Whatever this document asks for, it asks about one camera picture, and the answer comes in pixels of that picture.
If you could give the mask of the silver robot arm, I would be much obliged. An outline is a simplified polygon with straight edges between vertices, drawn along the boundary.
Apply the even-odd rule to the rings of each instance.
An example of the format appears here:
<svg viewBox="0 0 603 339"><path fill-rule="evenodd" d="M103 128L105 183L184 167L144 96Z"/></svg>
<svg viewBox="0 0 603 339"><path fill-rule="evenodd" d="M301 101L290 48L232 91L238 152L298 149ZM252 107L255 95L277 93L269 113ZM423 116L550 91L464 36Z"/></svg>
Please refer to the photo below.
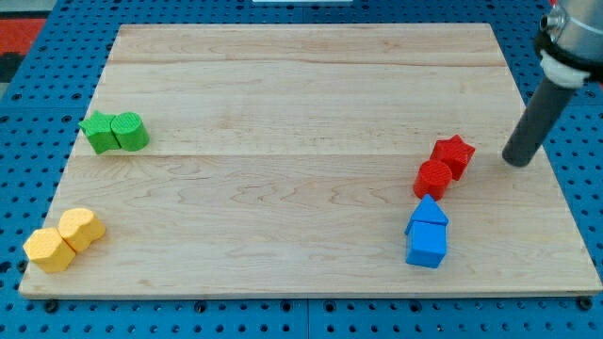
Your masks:
<svg viewBox="0 0 603 339"><path fill-rule="evenodd" d="M546 78L578 89L602 81L602 0L556 0L534 39Z"/></svg>

